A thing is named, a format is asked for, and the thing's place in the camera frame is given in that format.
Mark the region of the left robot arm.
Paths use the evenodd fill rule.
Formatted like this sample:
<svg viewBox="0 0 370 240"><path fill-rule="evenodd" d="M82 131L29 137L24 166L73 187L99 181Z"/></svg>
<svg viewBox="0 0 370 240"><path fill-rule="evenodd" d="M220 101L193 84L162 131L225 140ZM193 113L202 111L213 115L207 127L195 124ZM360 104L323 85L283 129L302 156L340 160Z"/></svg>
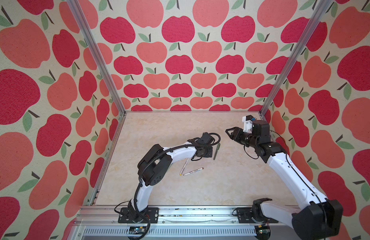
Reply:
<svg viewBox="0 0 370 240"><path fill-rule="evenodd" d="M172 164L184 159L198 161L211 158L213 147L220 141L219 134L204 132L200 138L187 140L179 146L164 148L159 144L153 145L138 163L139 184L128 204L131 213L142 217L143 211L148 207L153 186L164 178Z"/></svg>

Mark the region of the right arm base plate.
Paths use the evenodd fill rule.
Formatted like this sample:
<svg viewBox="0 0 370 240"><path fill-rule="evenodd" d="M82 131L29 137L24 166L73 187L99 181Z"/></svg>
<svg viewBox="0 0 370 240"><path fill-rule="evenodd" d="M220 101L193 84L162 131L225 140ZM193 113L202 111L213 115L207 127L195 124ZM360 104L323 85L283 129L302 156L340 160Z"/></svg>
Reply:
<svg viewBox="0 0 370 240"><path fill-rule="evenodd" d="M260 215L257 210L252 210L252 208L236 208L232 214L238 218L240 224L278 223L277 220L266 218Z"/></svg>

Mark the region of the dark green pen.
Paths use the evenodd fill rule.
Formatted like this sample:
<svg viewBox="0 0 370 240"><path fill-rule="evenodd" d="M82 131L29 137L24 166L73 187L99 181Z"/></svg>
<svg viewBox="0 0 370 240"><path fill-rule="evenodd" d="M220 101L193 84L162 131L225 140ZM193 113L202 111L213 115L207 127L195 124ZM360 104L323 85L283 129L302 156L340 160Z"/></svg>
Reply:
<svg viewBox="0 0 370 240"><path fill-rule="evenodd" d="M217 153L220 149L220 146L221 146L221 143L218 143L217 146L216 146L216 149L214 151L214 156L213 156L213 160L216 160L216 156L217 156Z"/></svg>

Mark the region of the white pen brown end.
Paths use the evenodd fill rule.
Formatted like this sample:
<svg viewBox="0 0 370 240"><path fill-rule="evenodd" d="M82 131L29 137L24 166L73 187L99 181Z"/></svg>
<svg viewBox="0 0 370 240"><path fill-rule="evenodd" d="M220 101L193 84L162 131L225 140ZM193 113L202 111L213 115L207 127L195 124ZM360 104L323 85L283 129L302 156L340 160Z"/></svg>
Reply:
<svg viewBox="0 0 370 240"><path fill-rule="evenodd" d="M188 175L191 175L191 174L197 173L197 172L202 171L202 170L204 170L204 168L199 168L199 169L197 169L197 170L193 170L193 171L190 171L190 172L188 172L188 173L185 173L185 174L184 174L184 176L188 176Z"/></svg>

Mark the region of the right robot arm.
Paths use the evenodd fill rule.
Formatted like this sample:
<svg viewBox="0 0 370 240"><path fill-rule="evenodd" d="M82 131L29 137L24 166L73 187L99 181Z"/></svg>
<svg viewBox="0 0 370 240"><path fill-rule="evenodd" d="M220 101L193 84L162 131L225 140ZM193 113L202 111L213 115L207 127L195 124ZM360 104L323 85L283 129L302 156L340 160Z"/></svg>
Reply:
<svg viewBox="0 0 370 240"><path fill-rule="evenodd" d="M279 205L272 199L253 201L253 221L263 223L274 219L292 229L302 240L322 240L337 236L343 214L343 207L337 200L329 200L304 176L292 162L287 151L270 136L267 121L254 120L252 116L243 119L244 127L234 127L225 132L229 138L245 148L254 148L255 153L282 179L295 197L299 209Z"/></svg>

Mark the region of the white pen yellow tip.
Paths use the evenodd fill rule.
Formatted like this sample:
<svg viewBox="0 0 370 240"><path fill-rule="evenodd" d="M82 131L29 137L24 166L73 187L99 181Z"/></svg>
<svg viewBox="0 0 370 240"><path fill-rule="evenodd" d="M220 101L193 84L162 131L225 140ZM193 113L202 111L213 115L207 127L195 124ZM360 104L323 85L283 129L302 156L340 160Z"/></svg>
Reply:
<svg viewBox="0 0 370 240"><path fill-rule="evenodd" d="M188 159L186 159L186 162L185 162L184 166L183 166L183 167L182 167L182 169L181 169L180 176L182 176L182 175L183 175L184 170L185 170L185 168L186 168L186 166L187 166L188 162L189 162L189 158L188 158Z"/></svg>

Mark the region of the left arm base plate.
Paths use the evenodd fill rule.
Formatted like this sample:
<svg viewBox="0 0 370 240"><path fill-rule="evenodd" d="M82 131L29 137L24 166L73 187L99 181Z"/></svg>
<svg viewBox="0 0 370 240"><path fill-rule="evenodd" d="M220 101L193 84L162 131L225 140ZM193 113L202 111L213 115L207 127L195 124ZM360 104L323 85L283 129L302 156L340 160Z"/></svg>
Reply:
<svg viewBox="0 0 370 240"><path fill-rule="evenodd" d="M121 208L118 223L120 224L152 224L158 223L159 208L146 208L139 214L133 207Z"/></svg>

